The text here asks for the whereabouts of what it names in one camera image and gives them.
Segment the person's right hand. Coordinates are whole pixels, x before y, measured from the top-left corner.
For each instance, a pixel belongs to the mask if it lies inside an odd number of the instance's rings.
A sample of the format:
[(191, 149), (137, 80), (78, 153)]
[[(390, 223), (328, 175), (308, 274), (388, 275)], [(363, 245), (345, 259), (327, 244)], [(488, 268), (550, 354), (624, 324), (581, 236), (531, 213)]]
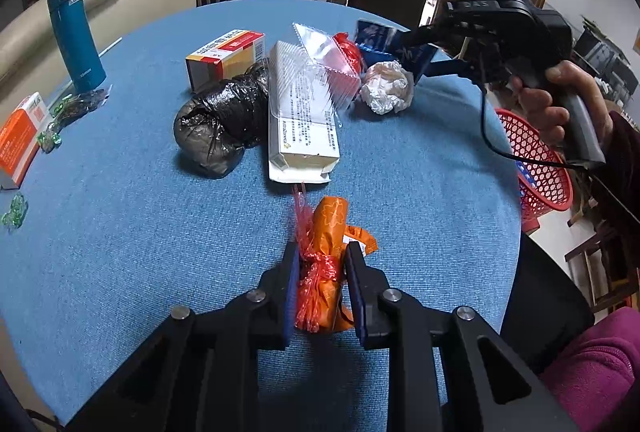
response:
[[(613, 134), (613, 120), (594, 78), (568, 60), (548, 69), (546, 77), (551, 84), (568, 88), (582, 97), (600, 146), (605, 150)], [(528, 87), (518, 76), (510, 77), (510, 86), (518, 95), (518, 102), (527, 121), (537, 129), (541, 138), (550, 146), (558, 147), (562, 144), (564, 126), (570, 121), (568, 111), (553, 103), (550, 92)]]

